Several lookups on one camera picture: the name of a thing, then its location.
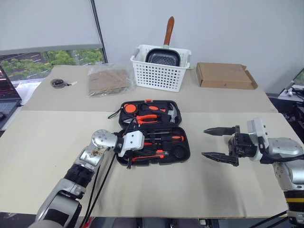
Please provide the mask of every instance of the black tool case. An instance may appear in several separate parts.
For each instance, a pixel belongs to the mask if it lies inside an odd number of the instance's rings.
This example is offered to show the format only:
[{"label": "black tool case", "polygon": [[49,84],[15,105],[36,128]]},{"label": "black tool case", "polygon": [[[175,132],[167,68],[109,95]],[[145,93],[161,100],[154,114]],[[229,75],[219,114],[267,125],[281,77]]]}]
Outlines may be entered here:
[{"label": "black tool case", "polygon": [[180,123],[181,113],[174,101],[124,102],[119,115],[119,124],[123,130],[118,134],[123,136],[128,132],[139,130],[145,136],[145,141],[142,150],[126,151],[123,157],[117,155],[117,160],[127,168],[131,165],[148,166],[150,163],[166,165],[186,161],[190,157],[190,149],[185,131],[178,126]]}]

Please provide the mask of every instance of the hammer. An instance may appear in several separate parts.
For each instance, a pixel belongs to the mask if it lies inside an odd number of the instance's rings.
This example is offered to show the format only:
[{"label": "hammer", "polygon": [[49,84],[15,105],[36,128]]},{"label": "hammer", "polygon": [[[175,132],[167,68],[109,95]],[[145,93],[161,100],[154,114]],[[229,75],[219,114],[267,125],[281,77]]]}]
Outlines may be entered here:
[{"label": "hammer", "polygon": [[176,111],[176,108],[174,107],[174,105],[172,105],[171,103],[170,103],[170,105],[171,105],[172,110],[168,110],[168,115],[171,116],[170,122],[175,123],[175,117],[177,115],[177,111]]},{"label": "hammer", "polygon": [[[171,106],[172,110],[168,110],[167,114],[169,116],[171,116],[170,122],[175,123],[175,117],[177,115],[177,111],[176,111],[176,108],[174,107],[174,105],[172,105],[171,103],[170,103],[170,106]],[[158,114],[164,114],[167,111],[164,108],[158,108],[156,106],[147,106],[147,107],[144,106],[143,108],[144,108],[144,110],[150,110],[152,113],[158,113]]]}]

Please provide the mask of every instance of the non-stick pan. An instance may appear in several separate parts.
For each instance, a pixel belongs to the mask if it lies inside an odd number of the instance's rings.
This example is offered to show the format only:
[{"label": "non-stick pan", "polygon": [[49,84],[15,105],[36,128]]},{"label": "non-stick pan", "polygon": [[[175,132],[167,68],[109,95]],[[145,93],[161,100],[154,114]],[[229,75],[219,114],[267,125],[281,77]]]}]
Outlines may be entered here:
[{"label": "non-stick pan", "polygon": [[171,39],[171,34],[174,26],[174,17],[170,17],[167,24],[167,31],[165,36],[165,41],[163,43],[163,48],[151,49],[147,56],[147,63],[156,63],[162,65],[170,65],[179,67],[181,63],[181,57],[177,51],[169,49],[169,43]]}]

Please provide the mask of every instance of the cardboard box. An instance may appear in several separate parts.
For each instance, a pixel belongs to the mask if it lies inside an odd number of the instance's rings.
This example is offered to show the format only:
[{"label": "cardboard box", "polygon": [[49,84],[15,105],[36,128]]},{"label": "cardboard box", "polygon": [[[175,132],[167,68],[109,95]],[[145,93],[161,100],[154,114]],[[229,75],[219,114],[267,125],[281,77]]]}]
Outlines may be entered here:
[{"label": "cardboard box", "polygon": [[198,63],[196,72],[200,87],[256,89],[257,83],[246,66],[226,63]]}]

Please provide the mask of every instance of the plastic bag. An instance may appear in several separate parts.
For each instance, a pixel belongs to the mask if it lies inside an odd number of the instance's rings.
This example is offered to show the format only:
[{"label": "plastic bag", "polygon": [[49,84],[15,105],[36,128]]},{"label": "plastic bag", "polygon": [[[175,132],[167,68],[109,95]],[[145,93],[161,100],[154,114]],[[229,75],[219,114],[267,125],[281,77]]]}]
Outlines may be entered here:
[{"label": "plastic bag", "polygon": [[92,66],[88,73],[91,97],[129,92],[135,88],[132,66],[123,64],[102,64]]}]

